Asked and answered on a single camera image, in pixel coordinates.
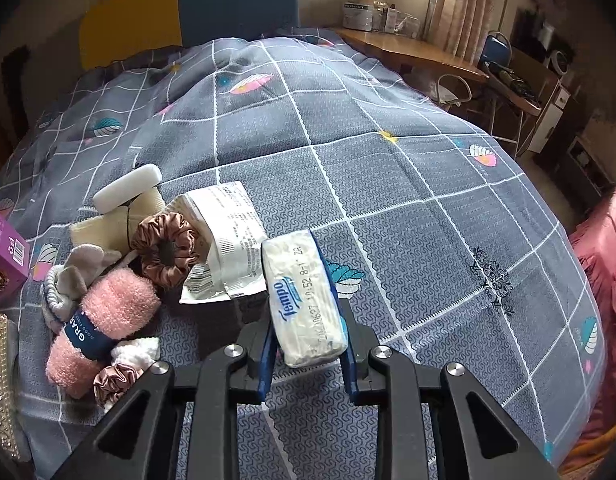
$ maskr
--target silver screw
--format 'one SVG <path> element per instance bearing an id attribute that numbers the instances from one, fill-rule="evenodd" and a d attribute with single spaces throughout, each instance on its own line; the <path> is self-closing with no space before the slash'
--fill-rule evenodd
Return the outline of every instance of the silver screw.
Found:
<path id="1" fill-rule="evenodd" d="M 224 348 L 224 354 L 226 354 L 228 357 L 239 357 L 241 354 L 243 354 L 243 348 L 241 345 L 233 343 Z"/>
<path id="2" fill-rule="evenodd" d="M 392 355 L 392 349 L 384 345 L 373 348 L 373 355 L 378 359 L 387 359 Z"/>
<path id="3" fill-rule="evenodd" d="M 168 371 L 170 365 L 166 361 L 156 361 L 150 366 L 150 371 L 155 375 L 163 375 Z"/>
<path id="4" fill-rule="evenodd" d="M 455 377 L 462 376 L 466 373 L 466 367 L 464 367 L 461 363 L 448 363 L 446 370 L 448 370 L 449 374 L 454 375 Z"/>

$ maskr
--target bed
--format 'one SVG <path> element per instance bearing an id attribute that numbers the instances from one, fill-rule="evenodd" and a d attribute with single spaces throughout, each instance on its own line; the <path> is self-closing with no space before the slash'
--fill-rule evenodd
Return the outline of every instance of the bed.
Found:
<path id="1" fill-rule="evenodd" d="M 39 269 L 66 259 L 68 227 L 97 214 L 97 190 L 150 162 L 167 202 L 239 180 L 269 237 L 312 229 L 357 320 L 383 344 L 415 362 L 463 362 L 548 460 L 566 456 L 605 354 L 563 227 L 483 130 L 333 32 L 290 27 L 89 70 L 2 169 L 0 208 L 32 250 L 30 278 L 1 312 L 19 329 L 16 402 L 38 478 L 102 416 L 91 397 L 72 400 L 44 375 L 53 334 Z M 261 300 L 184 305 L 166 295 L 144 333 L 159 336 L 163 359 L 192 364 L 233 342 Z M 345 401 L 336 363 L 278 360 L 266 402 L 240 406 L 238 425 L 243 479 L 374 476 L 376 411 Z M 186 457 L 182 446 L 180 473 Z M 436 478 L 432 438 L 428 457 Z"/>

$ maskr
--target drawer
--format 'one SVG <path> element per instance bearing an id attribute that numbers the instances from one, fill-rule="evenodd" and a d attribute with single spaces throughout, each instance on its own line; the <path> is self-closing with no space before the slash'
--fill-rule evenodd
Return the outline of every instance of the drawer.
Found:
<path id="1" fill-rule="evenodd" d="M 570 94 L 568 91 L 565 88 L 559 88 L 556 92 L 554 103 L 563 110 L 569 98 Z"/>

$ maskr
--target gold glitter fabric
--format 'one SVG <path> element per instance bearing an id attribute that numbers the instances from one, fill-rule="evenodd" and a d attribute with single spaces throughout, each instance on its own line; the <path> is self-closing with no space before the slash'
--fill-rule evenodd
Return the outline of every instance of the gold glitter fabric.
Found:
<path id="1" fill-rule="evenodd" d="M 8 378 L 8 355 L 6 350 L 8 320 L 0 314 L 0 443 L 13 459 L 19 459 L 19 450 L 14 436 L 14 402 Z"/>

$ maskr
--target wooden table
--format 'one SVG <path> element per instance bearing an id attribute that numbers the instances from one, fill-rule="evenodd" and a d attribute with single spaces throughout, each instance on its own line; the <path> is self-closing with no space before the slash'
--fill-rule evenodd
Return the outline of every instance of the wooden table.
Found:
<path id="1" fill-rule="evenodd" d="M 401 72 L 402 65 L 407 65 L 458 75 L 479 83 L 488 81 L 488 76 L 477 67 L 425 41 L 350 28 L 332 30 L 354 49 L 369 57 L 376 57 L 384 66 L 396 72 Z"/>

